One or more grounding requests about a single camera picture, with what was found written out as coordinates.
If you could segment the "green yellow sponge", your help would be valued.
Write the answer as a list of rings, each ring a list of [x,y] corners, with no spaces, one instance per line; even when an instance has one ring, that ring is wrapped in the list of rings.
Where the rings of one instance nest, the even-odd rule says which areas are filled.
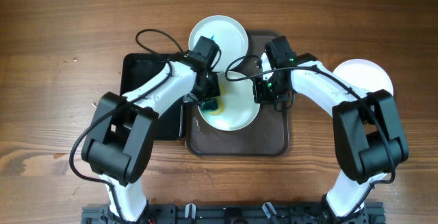
[[[204,97],[198,104],[200,111],[210,115],[218,115],[223,112],[224,101],[222,98],[226,94],[224,85],[218,84],[218,86],[209,87],[204,92]]]

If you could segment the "white plate bottom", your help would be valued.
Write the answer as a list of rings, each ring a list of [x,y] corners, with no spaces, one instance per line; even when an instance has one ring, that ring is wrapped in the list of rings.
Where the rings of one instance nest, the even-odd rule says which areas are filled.
[[[219,84],[223,84],[226,94],[223,96],[224,111],[218,115],[200,112],[202,118],[212,127],[222,131],[236,131],[252,123],[259,113],[260,104],[255,103],[253,82],[245,79],[230,82],[225,72],[217,74]]]

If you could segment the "white plate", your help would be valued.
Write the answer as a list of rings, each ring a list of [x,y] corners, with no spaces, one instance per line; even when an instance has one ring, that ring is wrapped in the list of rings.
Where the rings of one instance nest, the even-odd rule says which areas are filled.
[[[189,36],[189,50],[193,50],[201,36],[213,40],[221,50],[221,56],[215,58],[215,61],[219,60],[214,67],[215,72],[224,72],[232,61],[248,53],[249,40],[246,30],[231,17],[214,15],[198,22]]]
[[[218,115],[200,112],[202,118],[212,127],[222,131],[236,131],[252,123],[259,113],[260,104],[255,103],[253,82],[245,79],[230,82],[225,72],[217,74],[219,84],[223,84],[226,94],[223,96],[224,111]]]
[[[342,62],[333,73],[347,84],[376,92],[386,90],[394,96],[394,86],[387,72],[378,64],[365,59],[351,59]]]

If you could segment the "white plate top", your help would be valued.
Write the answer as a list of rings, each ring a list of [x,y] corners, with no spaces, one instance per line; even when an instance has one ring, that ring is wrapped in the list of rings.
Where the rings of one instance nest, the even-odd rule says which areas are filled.
[[[232,61],[248,53],[249,40],[246,30],[231,17],[214,15],[198,22],[189,36],[189,50],[193,50],[201,36],[213,40],[221,50],[221,56],[215,58],[215,61],[219,60],[214,67],[215,72],[224,72]]]

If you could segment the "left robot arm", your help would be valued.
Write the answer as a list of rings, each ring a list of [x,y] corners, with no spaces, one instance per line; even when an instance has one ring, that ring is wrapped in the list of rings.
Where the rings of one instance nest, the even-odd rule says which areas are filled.
[[[110,204],[100,215],[105,221],[137,223],[149,203],[141,176],[149,163],[159,118],[184,96],[204,101],[219,95],[212,60],[178,55],[160,60],[148,79],[122,95],[104,94],[90,126],[74,147],[107,187]]]

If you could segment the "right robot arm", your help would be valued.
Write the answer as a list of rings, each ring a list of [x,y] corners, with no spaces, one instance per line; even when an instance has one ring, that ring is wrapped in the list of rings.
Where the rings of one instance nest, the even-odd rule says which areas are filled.
[[[396,178],[409,157],[398,109],[385,89],[356,87],[330,72],[309,53],[263,53],[253,76],[255,98],[274,102],[285,93],[302,94],[333,120],[335,155],[341,169],[313,217],[319,223],[345,223],[362,217],[365,200],[379,185]]]

